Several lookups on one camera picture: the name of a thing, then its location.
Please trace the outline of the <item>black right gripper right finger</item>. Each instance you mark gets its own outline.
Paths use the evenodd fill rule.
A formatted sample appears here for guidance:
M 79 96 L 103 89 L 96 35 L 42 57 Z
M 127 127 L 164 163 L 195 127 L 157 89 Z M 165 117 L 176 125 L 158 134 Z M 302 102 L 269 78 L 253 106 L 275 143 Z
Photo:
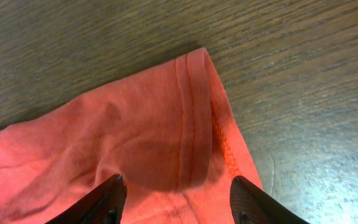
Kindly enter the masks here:
M 229 203 L 235 224 L 308 224 L 240 175 L 231 182 Z

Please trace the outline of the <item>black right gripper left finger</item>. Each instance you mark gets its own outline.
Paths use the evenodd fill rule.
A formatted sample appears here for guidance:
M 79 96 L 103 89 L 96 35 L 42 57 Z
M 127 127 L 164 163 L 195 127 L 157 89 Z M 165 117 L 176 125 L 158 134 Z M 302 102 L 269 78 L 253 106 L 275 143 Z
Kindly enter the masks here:
M 120 224 L 127 188 L 113 175 L 47 224 Z

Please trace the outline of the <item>red soccer t-shirt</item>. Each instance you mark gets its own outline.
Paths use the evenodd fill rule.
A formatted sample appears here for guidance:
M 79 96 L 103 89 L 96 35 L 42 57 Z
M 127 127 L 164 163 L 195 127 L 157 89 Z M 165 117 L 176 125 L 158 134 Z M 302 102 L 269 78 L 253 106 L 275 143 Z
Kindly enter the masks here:
M 45 223 L 110 176 L 123 223 L 232 223 L 231 181 L 261 181 L 204 48 L 0 131 L 0 223 Z

